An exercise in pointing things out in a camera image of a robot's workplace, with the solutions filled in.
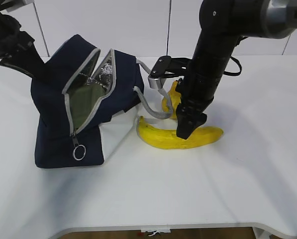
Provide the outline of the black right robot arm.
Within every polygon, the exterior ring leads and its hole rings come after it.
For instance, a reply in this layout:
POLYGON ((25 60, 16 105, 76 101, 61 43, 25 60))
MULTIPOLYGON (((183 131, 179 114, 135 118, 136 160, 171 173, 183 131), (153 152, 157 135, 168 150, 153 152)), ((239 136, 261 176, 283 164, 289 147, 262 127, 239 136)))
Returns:
POLYGON ((297 29, 297 0, 204 0, 201 32, 183 79, 177 85, 176 135, 188 139, 207 116, 234 48, 245 37, 283 39, 297 29))

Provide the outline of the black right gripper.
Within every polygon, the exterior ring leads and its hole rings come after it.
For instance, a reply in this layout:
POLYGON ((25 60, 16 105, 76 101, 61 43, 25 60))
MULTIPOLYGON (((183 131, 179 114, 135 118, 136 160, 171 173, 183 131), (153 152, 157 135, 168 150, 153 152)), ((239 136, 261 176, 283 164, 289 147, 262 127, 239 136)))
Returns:
POLYGON ((181 94, 180 103, 176 108, 176 136, 188 139, 207 121, 204 111, 214 100, 214 77, 187 74, 179 80, 176 91, 181 94))

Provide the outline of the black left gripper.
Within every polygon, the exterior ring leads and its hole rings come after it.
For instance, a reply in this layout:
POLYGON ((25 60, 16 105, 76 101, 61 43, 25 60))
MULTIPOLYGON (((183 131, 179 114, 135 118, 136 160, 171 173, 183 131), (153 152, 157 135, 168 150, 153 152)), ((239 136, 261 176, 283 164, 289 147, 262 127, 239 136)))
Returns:
POLYGON ((21 30, 14 17, 0 11, 0 66, 38 81, 51 81, 51 73, 34 46, 34 38, 21 30))

